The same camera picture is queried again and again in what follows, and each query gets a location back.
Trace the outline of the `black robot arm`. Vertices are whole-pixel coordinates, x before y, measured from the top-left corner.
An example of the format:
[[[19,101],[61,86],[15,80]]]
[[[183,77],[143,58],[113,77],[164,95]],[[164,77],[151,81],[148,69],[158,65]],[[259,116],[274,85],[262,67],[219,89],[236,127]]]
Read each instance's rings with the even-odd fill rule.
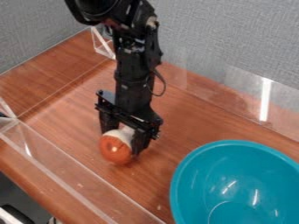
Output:
[[[128,151],[137,155],[159,137],[163,118],[151,107],[155,81],[164,77],[159,21],[147,0],[64,0],[79,23],[104,25],[109,29],[116,54],[116,91],[97,91],[96,110],[101,132],[124,124],[132,130]]]

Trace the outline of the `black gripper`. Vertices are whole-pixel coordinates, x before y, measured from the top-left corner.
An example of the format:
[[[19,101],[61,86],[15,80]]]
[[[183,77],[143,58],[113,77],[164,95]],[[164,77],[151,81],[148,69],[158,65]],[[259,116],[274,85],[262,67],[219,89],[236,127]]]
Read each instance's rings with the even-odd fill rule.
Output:
[[[156,70],[137,79],[115,72],[116,92],[97,91],[96,110],[101,133],[116,130],[120,123],[131,127],[135,130],[131,141],[135,156],[148,147],[151,139],[159,137],[163,124],[163,118],[151,108],[152,96],[164,94],[154,92],[155,78],[164,80]]]

